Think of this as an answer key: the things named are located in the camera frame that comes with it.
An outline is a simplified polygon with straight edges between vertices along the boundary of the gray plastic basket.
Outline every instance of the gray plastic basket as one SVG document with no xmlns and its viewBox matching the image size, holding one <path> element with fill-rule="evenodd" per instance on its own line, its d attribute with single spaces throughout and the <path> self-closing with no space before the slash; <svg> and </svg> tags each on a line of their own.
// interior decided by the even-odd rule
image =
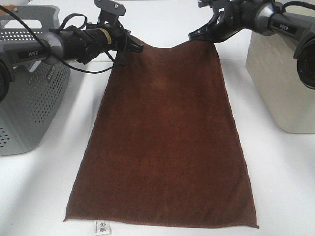
<svg viewBox="0 0 315 236">
<path fill-rule="evenodd" d="M 39 20 L 36 34 L 59 26 L 58 8 L 54 6 L 17 6 L 15 12 L 24 20 Z M 12 19 L 0 15 L 0 20 Z M 0 43 L 34 40 L 24 29 L 0 26 Z M 10 83 L 6 98 L 0 103 L 0 156 L 19 154 L 34 149 L 56 114 L 68 84 L 70 69 L 40 62 L 14 68 L 15 81 Z"/>
</svg>

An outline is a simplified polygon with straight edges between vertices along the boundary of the beige box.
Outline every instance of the beige box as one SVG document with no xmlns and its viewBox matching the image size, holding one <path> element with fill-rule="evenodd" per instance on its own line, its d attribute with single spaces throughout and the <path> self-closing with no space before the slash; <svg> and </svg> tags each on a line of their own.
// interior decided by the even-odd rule
<svg viewBox="0 0 315 236">
<path fill-rule="evenodd" d="M 246 68 L 273 119 L 290 133 L 315 133 L 315 90 L 297 73 L 295 47 L 278 34 L 252 33 Z"/>
</svg>

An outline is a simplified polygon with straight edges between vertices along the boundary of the white fabric tag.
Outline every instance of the white fabric tag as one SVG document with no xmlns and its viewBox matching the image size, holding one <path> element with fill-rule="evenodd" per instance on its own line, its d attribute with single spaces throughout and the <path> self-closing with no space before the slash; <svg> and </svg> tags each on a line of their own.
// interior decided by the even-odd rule
<svg viewBox="0 0 315 236">
<path fill-rule="evenodd" d="M 110 224 L 105 220 L 94 221 L 94 235 L 110 234 Z"/>
</svg>

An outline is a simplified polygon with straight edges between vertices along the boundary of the white table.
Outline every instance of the white table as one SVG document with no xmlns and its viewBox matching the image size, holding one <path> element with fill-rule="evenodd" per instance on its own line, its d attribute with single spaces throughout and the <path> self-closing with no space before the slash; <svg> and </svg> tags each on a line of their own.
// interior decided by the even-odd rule
<svg viewBox="0 0 315 236">
<path fill-rule="evenodd" d="M 81 12 L 95 22 L 93 1 L 39 0 L 60 8 L 60 19 Z M 193 0 L 124 1 L 121 22 L 143 41 L 172 47 L 209 20 Z M 250 34 L 217 44 L 236 126 L 251 179 L 260 229 L 193 229 L 111 222 L 113 236 L 314 236 L 315 135 L 293 135 L 272 120 L 248 72 Z M 90 70 L 110 66 L 106 57 Z M 91 236 L 93 222 L 62 222 L 110 72 L 72 71 L 64 99 L 40 145 L 26 154 L 0 157 L 1 236 Z"/>
</svg>

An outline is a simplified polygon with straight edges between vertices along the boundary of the piper logo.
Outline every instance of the piper logo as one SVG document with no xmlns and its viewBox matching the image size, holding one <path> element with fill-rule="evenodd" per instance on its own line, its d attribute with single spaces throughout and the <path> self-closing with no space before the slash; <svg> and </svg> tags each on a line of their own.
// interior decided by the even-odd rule
<svg viewBox="0 0 315 236">
<path fill-rule="evenodd" d="M 288 31 L 289 30 L 289 26 L 286 26 L 284 24 L 280 24 L 280 29 Z"/>
<path fill-rule="evenodd" d="M 34 57 L 34 56 L 37 56 L 38 54 L 39 54 L 39 51 L 29 52 L 29 58 L 30 58 L 30 57 Z"/>
<path fill-rule="evenodd" d="M 56 68 L 53 65 L 51 67 L 51 69 L 48 71 L 47 76 L 46 76 L 49 83 L 50 83 L 51 79 L 53 78 L 53 75 L 54 75 L 55 71 L 56 71 Z"/>
</svg>

